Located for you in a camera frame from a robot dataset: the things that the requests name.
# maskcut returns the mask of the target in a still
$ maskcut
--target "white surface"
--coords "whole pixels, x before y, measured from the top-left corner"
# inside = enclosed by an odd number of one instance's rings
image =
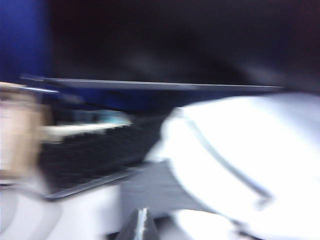
[[[225,170],[186,124],[196,123],[217,152],[273,195],[259,196]],[[320,239],[320,97],[302,93],[230,97],[173,111],[149,154],[170,158],[195,198],[268,240]]]
[[[171,214],[174,222],[193,240],[238,240],[237,229],[223,216],[195,210]]]
[[[11,204],[14,196],[16,206]],[[117,186],[96,187],[59,202],[6,191],[5,195],[1,194],[1,208],[6,208],[8,213],[1,215],[1,222],[10,220],[8,208],[15,213],[9,227],[1,233],[1,240],[104,240],[106,234],[121,227],[118,200]]]

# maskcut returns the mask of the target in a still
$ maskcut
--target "white fabric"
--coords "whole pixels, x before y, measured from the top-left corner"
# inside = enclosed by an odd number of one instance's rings
[[[261,197],[201,145],[192,120],[230,164],[270,192]],[[171,159],[196,199],[268,240],[320,239],[320,97],[287,93],[230,97],[176,109],[150,159]]]

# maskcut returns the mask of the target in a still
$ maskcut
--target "black object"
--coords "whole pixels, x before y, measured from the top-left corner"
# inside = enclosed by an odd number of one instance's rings
[[[147,208],[135,210],[115,240],[159,240],[155,222]]]
[[[146,153],[160,137],[165,116],[143,116],[132,125],[107,129],[105,134],[69,136],[62,143],[44,143],[39,158],[52,194],[66,197],[144,169]]]
[[[54,77],[320,90],[316,0],[48,5]]]

